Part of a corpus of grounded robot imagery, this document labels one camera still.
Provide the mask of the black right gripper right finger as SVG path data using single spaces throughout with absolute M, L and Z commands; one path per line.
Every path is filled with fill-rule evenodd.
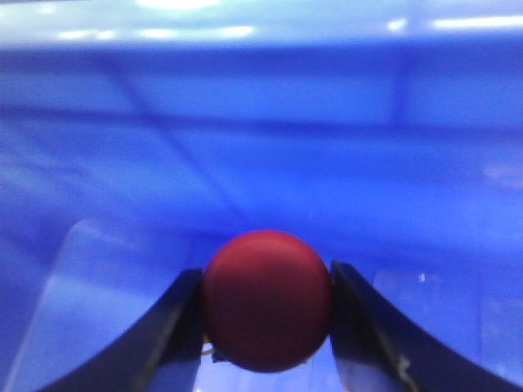
M 334 261 L 330 342 L 345 391 L 517 391 L 427 333 L 350 264 Z

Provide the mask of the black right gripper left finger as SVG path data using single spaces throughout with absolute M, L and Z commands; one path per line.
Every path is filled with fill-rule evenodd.
M 128 330 L 43 391 L 192 391 L 201 363 L 201 269 L 186 269 Z

